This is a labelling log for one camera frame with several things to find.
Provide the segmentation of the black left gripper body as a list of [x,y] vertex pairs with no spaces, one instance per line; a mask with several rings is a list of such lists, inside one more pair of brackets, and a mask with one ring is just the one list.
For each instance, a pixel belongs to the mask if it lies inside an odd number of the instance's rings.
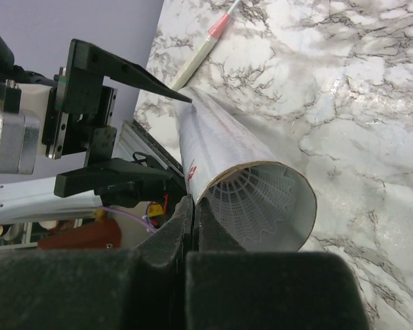
[[104,85],[111,58],[92,43],[71,40],[66,65],[50,82],[41,140],[50,159],[86,151],[93,130],[109,125],[117,93]]

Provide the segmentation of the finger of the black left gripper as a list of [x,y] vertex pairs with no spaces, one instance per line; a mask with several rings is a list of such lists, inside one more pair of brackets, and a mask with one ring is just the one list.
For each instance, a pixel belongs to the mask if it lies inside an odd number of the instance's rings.
[[104,206],[132,208],[163,197],[172,178],[168,171],[114,158],[58,174],[54,194],[66,198],[92,191]]
[[170,89],[146,69],[99,47],[91,47],[92,71],[118,83],[182,102],[192,99]]

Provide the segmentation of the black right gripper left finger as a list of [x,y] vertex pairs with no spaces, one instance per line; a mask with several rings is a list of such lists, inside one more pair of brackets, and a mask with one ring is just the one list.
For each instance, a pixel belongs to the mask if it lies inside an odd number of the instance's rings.
[[183,329],[192,210],[132,249],[0,252],[0,329]]

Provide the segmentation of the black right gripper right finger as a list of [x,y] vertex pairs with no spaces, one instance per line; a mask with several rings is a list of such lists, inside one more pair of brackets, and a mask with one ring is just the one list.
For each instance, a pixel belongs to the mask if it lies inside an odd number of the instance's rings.
[[369,329],[348,264],[327,252],[247,252],[207,200],[185,261],[188,329]]

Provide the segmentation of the grey shuttlecock tube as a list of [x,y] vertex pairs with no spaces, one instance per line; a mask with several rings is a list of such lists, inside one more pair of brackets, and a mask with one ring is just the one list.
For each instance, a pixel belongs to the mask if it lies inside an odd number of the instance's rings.
[[196,87],[184,87],[180,93],[192,99],[190,103],[175,101],[173,113],[184,180],[193,201],[198,204],[207,199],[209,188],[244,168],[285,166],[295,179],[295,206],[282,245],[269,251],[298,251],[310,236],[317,216],[317,198],[308,180],[239,123],[219,100]]

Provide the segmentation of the white plastic shuttlecock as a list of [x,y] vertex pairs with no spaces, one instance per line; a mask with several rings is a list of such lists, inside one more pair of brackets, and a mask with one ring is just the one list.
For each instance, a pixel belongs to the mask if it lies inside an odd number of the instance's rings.
[[280,248],[295,206],[295,179],[279,164],[239,170],[209,188],[206,198],[218,223],[244,248]]

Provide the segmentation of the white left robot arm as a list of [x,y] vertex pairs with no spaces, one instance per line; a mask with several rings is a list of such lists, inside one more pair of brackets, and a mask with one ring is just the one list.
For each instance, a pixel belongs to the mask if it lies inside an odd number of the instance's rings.
[[184,100],[141,66],[78,39],[70,43],[66,66],[47,79],[17,66],[0,37],[0,174],[30,175],[40,155],[85,154],[82,168],[0,184],[0,226],[86,217],[95,208],[133,207],[178,189],[174,173],[151,156],[113,157],[116,91],[105,78]]

